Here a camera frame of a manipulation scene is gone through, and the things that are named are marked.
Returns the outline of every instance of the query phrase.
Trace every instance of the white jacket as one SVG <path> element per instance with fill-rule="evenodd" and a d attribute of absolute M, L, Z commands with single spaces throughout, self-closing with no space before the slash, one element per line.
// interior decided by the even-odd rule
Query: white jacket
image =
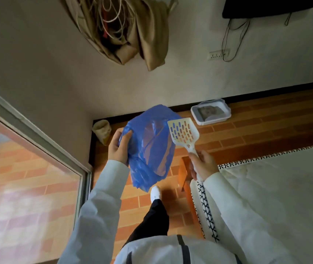
<path fill-rule="evenodd" d="M 129 169 L 124 164 L 114 160 L 107 162 L 89 200 L 81 208 L 78 221 L 58 264 L 111 262 L 119 222 L 120 198 L 128 173 Z M 284 245 L 266 231 L 265 221 L 238 195 L 221 173 L 209 177 L 204 186 L 246 255 L 244 262 L 298 263 Z M 239 264 L 241 260 L 220 244 L 172 235 L 130 242 L 121 249 L 115 263 Z"/>

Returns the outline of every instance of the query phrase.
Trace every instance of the litter scoop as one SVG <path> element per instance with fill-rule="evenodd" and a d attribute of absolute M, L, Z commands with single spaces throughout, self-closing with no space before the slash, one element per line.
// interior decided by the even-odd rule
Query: litter scoop
<path fill-rule="evenodd" d="M 199 132 L 191 118 L 169 120 L 168 126 L 174 144 L 183 146 L 189 153 L 198 156 L 194 144 L 199 139 Z M 197 173 L 198 182 L 202 183 L 203 181 L 200 178 L 193 161 L 192 164 L 194 171 Z"/>

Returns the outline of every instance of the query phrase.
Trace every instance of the hand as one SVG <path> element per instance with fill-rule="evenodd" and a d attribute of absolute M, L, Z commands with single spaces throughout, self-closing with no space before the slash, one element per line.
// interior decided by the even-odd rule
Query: hand
<path fill-rule="evenodd" d="M 205 181 L 208 177 L 214 173 L 219 172 L 218 165 L 216 164 L 214 158 L 209 155 L 206 151 L 202 150 L 201 152 L 197 151 L 197 155 L 193 153 L 188 153 L 190 159 L 193 161 L 198 171 L 199 176 Z M 194 180 L 197 180 L 197 173 L 194 171 L 192 162 L 190 163 L 191 175 Z"/>
<path fill-rule="evenodd" d="M 123 164 L 127 165 L 127 146 L 128 142 L 132 137 L 132 130 L 126 133 L 120 142 L 119 139 L 122 134 L 123 128 L 119 128 L 116 130 L 114 136 L 111 139 L 109 144 L 109 152 L 108 152 L 108 160 L 116 160 Z"/>

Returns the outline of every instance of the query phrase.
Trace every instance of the electrical outlet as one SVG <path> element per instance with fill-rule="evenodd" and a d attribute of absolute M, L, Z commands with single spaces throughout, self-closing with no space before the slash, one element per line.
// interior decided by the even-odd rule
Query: electrical outlet
<path fill-rule="evenodd" d="M 225 49 L 224 57 L 227 57 L 229 53 L 230 53 L 230 49 Z M 208 60 L 216 60 L 216 59 L 222 59 L 222 50 L 208 53 Z"/>

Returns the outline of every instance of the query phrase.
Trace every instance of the black tv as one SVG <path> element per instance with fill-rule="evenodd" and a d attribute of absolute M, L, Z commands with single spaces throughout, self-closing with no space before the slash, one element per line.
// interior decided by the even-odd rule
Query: black tv
<path fill-rule="evenodd" d="M 226 0 L 225 19 L 250 19 L 301 11 L 313 7 L 313 0 Z"/>

